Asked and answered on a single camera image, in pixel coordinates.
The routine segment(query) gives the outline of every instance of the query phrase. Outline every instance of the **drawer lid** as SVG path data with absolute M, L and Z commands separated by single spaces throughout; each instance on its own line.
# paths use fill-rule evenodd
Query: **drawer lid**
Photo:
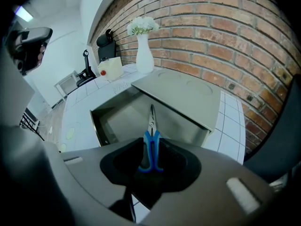
M 132 85 L 210 132 L 214 131 L 221 99 L 219 87 L 169 69 L 152 72 Z

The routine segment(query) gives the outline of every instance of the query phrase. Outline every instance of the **blue pliers handle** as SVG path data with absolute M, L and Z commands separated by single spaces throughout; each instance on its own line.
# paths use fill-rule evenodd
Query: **blue pliers handle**
M 147 155 L 149 160 L 149 167 L 142 168 L 138 167 L 138 170 L 142 173 L 149 173 L 152 170 L 156 170 L 157 172 L 163 172 L 163 169 L 158 166 L 158 157 L 159 157 L 159 140 L 160 140 L 160 132 L 155 131 L 154 136 L 152 137 L 148 131 L 145 132 L 143 136 L 143 142 L 146 144 Z

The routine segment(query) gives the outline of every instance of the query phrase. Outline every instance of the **white vase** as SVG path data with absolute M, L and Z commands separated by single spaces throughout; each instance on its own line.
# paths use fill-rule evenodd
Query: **white vase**
M 154 58 L 148 42 L 148 34 L 137 35 L 138 53 L 136 58 L 137 70 L 140 73 L 150 73 L 154 70 Z

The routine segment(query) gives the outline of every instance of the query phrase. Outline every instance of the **ceiling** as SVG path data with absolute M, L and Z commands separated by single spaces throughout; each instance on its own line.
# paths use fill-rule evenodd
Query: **ceiling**
M 28 0 L 23 7 L 35 18 L 43 19 L 58 14 L 65 8 L 78 7 L 81 0 Z

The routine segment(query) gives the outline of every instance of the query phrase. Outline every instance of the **white flower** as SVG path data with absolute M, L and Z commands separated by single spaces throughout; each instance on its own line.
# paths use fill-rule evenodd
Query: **white flower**
M 129 25 L 127 26 L 127 34 L 128 34 L 129 36 L 134 35 L 134 32 L 133 32 L 133 24 L 129 24 Z
M 139 35 L 147 34 L 150 31 L 156 31 L 159 29 L 159 25 L 155 23 L 152 17 L 136 17 L 133 21 L 127 26 L 128 35 Z

